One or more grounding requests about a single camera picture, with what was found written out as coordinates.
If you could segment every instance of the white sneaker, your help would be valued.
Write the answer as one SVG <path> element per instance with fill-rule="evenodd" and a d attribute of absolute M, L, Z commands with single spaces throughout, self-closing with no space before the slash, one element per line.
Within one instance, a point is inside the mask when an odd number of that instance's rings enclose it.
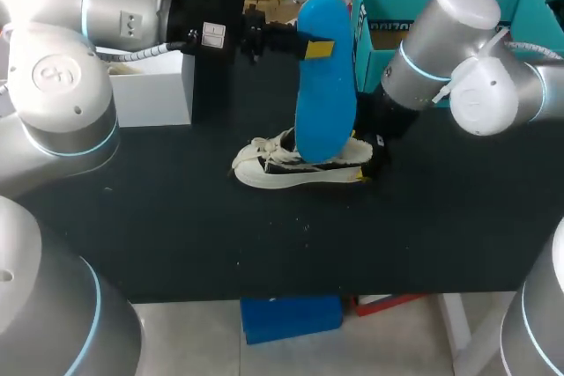
<path fill-rule="evenodd" d="M 255 188 L 289 188 L 311 182 L 350 184 L 362 181 L 362 165 L 372 158 L 372 145 L 349 138 L 341 154 L 323 163 L 307 163 L 295 150 L 293 128 L 271 138 L 255 138 L 235 158 L 237 179 Z"/>

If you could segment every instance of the black table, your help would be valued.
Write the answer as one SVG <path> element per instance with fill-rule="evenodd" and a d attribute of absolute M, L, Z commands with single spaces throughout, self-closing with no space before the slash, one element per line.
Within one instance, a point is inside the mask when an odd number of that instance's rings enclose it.
<path fill-rule="evenodd" d="M 108 166 L 19 199 L 132 301 L 514 290 L 564 215 L 564 123 L 477 138 L 447 109 L 376 184 L 245 187 L 231 161 L 292 126 L 297 63 L 239 57 L 231 93 L 198 66 L 193 127 L 123 129 Z"/>

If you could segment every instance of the white shoelace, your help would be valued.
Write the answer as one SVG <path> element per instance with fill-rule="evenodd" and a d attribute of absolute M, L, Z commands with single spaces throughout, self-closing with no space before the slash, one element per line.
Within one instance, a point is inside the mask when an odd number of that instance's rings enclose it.
<path fill-rule="evenodd" d="M 255 150 L 245 148 L 239 152 L 231 167 L 235 169 L 241 162 L 246 160 L 252 160 L 257 158 L 263 158 L 265 160 L 272 160 L 274 162 L 284 163 L 289 161 L 295 161 L 301 159 L 298 152 L 288 151 L 280 145 L 280 141 L 283 136 L 277 136 L 276 138 L 253 138 L 250 145 L 256 147 Z"/>

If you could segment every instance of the floor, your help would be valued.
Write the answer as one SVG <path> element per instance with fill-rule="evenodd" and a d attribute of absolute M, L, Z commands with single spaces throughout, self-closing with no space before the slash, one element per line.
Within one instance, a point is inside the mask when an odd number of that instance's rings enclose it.
<path fill-rule="evenodd" d="M 464 294 L 472 327 L 490 294 Z M 449 342 L 436 299 L 359 318 L 323 334 L 248 346 L 238 301 L 139 305 L 148 339 L 144 376 L 451 376 Z M 496 357 L 481 376 L 504 376 Z"/>

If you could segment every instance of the blue shoe insole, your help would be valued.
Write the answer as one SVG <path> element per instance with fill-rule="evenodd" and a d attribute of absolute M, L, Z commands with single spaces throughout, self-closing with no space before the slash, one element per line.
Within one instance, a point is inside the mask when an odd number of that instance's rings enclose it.
<path fill-rule="evenodd" d="M 343 0 L 307 0 L 298 31 L 335 41 L 331 57 L 300 62 L 296 147 L 304 160 L 320 163 L 345 147 L 356 117 L 353 34 Z"/>

